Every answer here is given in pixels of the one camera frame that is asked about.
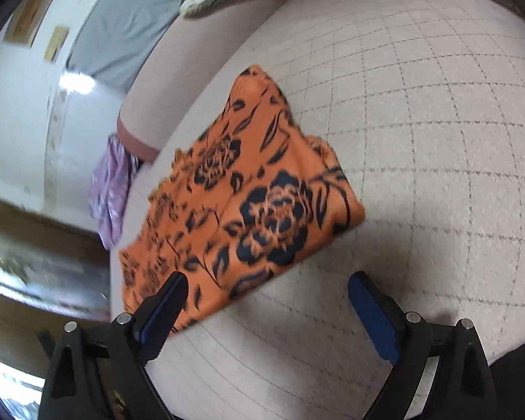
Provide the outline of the orange black floral cloth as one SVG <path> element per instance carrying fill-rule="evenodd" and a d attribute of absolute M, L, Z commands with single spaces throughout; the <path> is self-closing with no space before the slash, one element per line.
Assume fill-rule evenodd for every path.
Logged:
<path fill-rule="evenodd" d="M 149 194 L 141 230 L 119 253 L 123 305 L 136 311 L 181 272 L 188 299 L 175 329 L 184 330 L 364 218 L 332 147 L 300 131 L 280 87 L 253 64 Z"/>

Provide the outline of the purple floral cloth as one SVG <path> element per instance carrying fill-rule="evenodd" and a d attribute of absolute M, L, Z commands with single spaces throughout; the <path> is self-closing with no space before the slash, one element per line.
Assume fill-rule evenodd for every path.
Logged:
<path fill-rule="evenodd" d="M 93 169 L 88 197 L 91 217 L 106 250 L 121 239 L 129 191 L 139 167 L 140 160 L 124 147 L 116 133 L 110 134 L 106 150 Z"/>

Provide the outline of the pink bolster pillow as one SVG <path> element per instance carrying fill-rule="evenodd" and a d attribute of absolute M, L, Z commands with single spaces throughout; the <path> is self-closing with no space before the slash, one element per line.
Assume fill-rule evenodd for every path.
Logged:
<path fill-rule="evenodd" d="M 123 100 L 116 126 L 123 147 L 155 161 L 221 67 L 286 1 L 229 0 L 198 16 L 178 16 Z"/>

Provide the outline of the grey pillow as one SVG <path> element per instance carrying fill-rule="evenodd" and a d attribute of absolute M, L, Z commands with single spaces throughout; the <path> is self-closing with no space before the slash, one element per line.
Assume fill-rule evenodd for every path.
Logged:
<path fill-rule="evenodd" d="M 180 5 L 181 0 L 97 0 L 66 67 L 129 92 Z"/>

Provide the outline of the brown wooden door frame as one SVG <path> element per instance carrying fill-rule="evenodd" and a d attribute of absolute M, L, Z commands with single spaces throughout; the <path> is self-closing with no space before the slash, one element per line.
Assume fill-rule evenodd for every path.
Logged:
<path fill-rule="evenodd" d="M 0 361 L 44 377 L 67 321 L 109 321 L 109 254 L 93 233 L 0 200 Z"/>

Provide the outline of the small wooden wall frame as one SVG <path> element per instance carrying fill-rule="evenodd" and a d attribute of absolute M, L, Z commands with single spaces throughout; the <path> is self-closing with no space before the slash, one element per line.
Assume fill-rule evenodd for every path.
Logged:
<path fill-rule="evenodd" d="M 44 62 L 53 64 L 55 61 L 57 61 L 57 56 L 60 54 L 60 51 L 62 50 L 69 33 L 70 29 L 68 27 L 55 27 L 43 55 Z"/>

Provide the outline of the large wooden wall frame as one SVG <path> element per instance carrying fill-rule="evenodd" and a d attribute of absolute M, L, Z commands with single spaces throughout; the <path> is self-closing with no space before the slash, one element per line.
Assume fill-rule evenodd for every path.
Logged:
<path fill-rule="evenodd" d="M 4 42 L 30 48 L 52 2 L 53 0 L 22 0 L 8 22 Z"/>

